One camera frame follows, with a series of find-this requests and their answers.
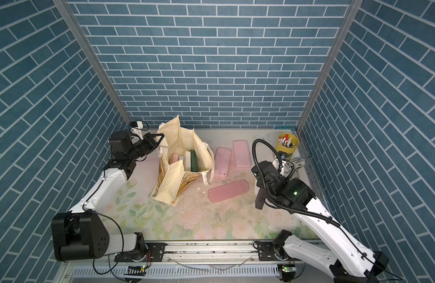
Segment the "floral cream canvas bag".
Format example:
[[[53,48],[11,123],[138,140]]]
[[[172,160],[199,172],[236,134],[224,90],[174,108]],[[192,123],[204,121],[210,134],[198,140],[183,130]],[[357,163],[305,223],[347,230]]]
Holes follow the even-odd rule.
[[[209,186],[214,179],[215,155],[193,129],[181,126],[180,118],[162,123],[157,133],[164,139],[159,146],[160,164],[157,183],[150,195],[154,200],[176,206],[181,194],[197,179]],[[198,157],[199,172],[190,171],[190,151]]]

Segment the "rounded pink pouch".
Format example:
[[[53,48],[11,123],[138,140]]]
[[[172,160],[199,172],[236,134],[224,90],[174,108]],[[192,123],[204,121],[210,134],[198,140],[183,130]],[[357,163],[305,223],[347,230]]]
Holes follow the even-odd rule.
[[[246,180],[238,180],[232,183],[214,187],[208,190],[208,198],[215,204],[225,200],[244,195],[249,192],[249,185]]]

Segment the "pink pencil case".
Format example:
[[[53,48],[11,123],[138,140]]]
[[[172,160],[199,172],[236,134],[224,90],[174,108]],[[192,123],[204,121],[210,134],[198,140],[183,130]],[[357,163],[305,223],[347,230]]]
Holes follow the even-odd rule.
[[[226,179],[228,177],[231,157],[232,157],[231,149],[225,147],[217,148],[215,154],[214,178]]]
[[[252,166],[248,142],[246,140],[235,140],[233,142],[235,165],[238,169],[250,169]]]

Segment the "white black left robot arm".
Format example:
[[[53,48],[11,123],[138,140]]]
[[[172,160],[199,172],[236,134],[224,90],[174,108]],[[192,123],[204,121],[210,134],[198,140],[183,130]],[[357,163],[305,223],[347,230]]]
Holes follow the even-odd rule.
[[[109,233],[101,211],[129,180],[137,159],[151,154],[163,138],[163,134],[139,136],[126,130],[110,136],[111,157],[97,183],[76,205],[56,214],[51,221],[56,260],[98,259],[111,254],[116,256],[116,262],[146,260],[149,249],[142,233]]]

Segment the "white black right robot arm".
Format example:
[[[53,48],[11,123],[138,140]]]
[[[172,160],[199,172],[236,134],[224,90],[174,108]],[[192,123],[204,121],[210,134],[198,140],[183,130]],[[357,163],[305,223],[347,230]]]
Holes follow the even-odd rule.
[[[283,229],[269,244],[260,245],[259,259],[281,261],[299,259],[328,274],[336,283],[377,283],[389,259],[356,240],[331,215],[312,189],[302,180],[290,177],[283,166],[269,161],[252,169],[259,192],[256,208],[264,205],[287,211],[306,224],[324,243],[321,248]]]

